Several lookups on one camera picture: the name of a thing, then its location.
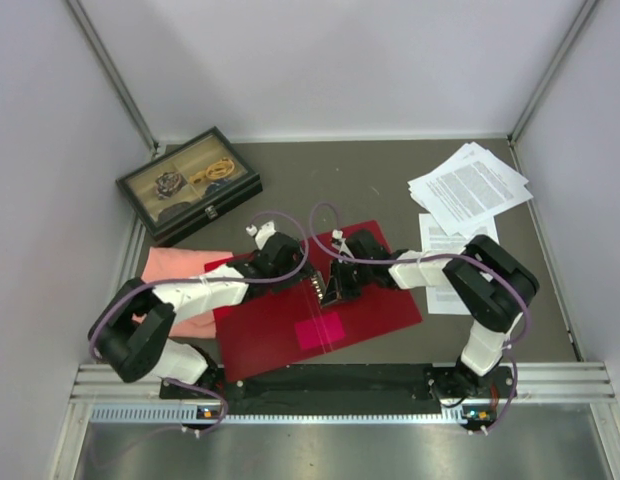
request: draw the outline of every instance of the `folded cloth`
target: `folded cloth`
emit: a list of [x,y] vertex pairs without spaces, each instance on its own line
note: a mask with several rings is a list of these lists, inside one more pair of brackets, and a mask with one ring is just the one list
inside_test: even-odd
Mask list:
[[[231,257],[232,252],[204,252],[180,248],[150,247],[141,280],[154,282],[168,278],[194,277],[205,272],[206,263],[218,262]],[[206,312],[173,326],[170,330],[170,336],[214,338],[216,331],[213,312]]]

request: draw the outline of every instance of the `white sheet of paper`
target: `white sheet of paper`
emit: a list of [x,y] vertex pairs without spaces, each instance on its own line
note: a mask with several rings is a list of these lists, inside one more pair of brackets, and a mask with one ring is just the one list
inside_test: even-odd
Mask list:
[[[454,251],[468,243],[468,239],[463,235],[447,235],[429,213],[419,214],[419,230],[421,231],[421,248],[424,252],[428,250]],[[472,236],[479,234],[488,235],[499,243],[494,218],[484,220],[475,226]],[[452,287],[426,287],[426,300],[428,313],[442,315],[470,314]]]
[[448,234],[475,225],[532,198],[527,180],[477,144],[466,144],[431,173],[409,183],[412,198]]

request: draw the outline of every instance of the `metal latch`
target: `metal latch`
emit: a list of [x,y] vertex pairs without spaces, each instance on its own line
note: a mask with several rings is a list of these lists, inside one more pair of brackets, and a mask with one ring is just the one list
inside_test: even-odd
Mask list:
[[214,208],[214,205],[210,205],[209,207],[206,207],[204,211],[206,212],[206,215],[208,216],[210,220],[213,220],[219,216],[219,214],[217,213],[217,209]]

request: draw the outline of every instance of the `pink square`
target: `pink square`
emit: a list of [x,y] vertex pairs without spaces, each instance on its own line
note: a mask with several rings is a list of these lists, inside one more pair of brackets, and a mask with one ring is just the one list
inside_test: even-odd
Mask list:
[[345,338],[343,325],[336,312],[294,324],[301,350],[327,345]]

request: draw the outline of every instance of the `table surface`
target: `table surface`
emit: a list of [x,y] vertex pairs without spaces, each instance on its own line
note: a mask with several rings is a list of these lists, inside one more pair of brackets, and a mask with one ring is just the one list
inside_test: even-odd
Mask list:
[[[407,181],[426,174],[470,140],[406,140],[236,144],[237,151],[261,174],[264,191],[218,218],[176,247],[248,252],[254,244],[244,232],[252,216],[280,209],[304,225],[320,201],[337,205],[344,225],[374,219],[392,249],[421,250],[419,213]],[[484,148],[513,166],[505,139],[479,140]],[[574,361],[566,325],[527,205],[496,217],[501,245],[532,271],[541,290],[531,305],[533,323],[514,349],[525,362]],[[334,228],[329,211],[317,216],[317,230]],[[277,228],[298,236],[294,227]],[[152,240],[146,236],[139,272]],[[428,363],[455,361],[468,340],[472,318],[428,314],[424,288],[412,290],[423,322],[366,342],[315,357],[308,363]],[[214,340],[189,340],[219,359]]]

